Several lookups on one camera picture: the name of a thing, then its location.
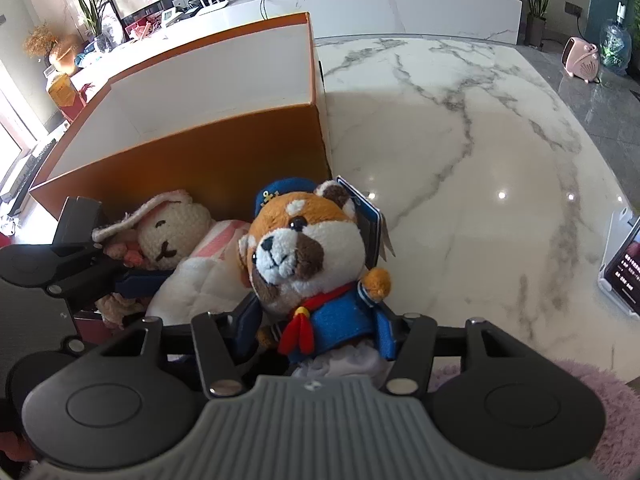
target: plush toy's head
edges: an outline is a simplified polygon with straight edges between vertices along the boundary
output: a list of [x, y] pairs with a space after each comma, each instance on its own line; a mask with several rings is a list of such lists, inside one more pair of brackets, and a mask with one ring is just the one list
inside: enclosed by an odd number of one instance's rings
[[280, 192], [289, 181], [282, 182], [260, 195], [267, 200], [239, 241], [255, 293], [281, 316], [305, 298], [354, 282], [365, 262], [355, 207], [342, 186], [330, 180], [311, 192]]
[[140, 250], [151, 266], [169, 270], [191, 254], [210, 226], [207, 208], [178, 190], [157, 195], [121, 222], [94, 230], [93, 239], [101, 242], [136, 227]]

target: plush toy's nose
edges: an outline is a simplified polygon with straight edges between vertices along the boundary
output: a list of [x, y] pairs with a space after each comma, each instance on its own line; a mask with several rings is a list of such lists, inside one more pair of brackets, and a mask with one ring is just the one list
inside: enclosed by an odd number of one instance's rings
[[262, 247], [265, 251], [271, 251], [271, 247], [273, 247], [273, 236], [265, 238], [260, 244], [260, 247]]

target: white marble tabletop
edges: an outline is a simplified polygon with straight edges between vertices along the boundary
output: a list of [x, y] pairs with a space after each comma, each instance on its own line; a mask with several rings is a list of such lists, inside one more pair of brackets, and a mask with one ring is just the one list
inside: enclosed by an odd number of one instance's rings
[[388, 219], [390, 306], [484, 317], [549, 358], [640, 376], [640, 322], [595, 281], [626, 198], [533, 67], [508, 46], [419, 38], [319, 55], [334, 171]]

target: red tassel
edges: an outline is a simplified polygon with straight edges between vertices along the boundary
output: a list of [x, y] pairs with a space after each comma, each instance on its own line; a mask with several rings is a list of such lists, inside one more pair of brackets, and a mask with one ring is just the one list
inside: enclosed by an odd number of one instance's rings
[[303, 317], [305, 317], [303, 314], [297, 314], [285, 327], [278, 345], [279, 354], [289, 355], [296, 349], [296, 346], [298, 346], [298, 341], [300, 339], [300, 323], [301, 318]]
[[314, 352], [314, 328], [311, 325], [311, 321], [307, 316], [299, 314], [296, 317], [301, 317], [300, 320], [300, 338], [298, 343], [300, 351], [304, 355], [311, 355]]

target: wall outlet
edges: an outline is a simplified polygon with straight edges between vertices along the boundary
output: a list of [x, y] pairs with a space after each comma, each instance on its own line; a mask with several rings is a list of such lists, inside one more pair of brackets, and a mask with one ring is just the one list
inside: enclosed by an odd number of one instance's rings
[[580, 18], [582, 16], [582, 7], [572, 4], [571, 2], [564, 3], [564, 12], [572, 16]]

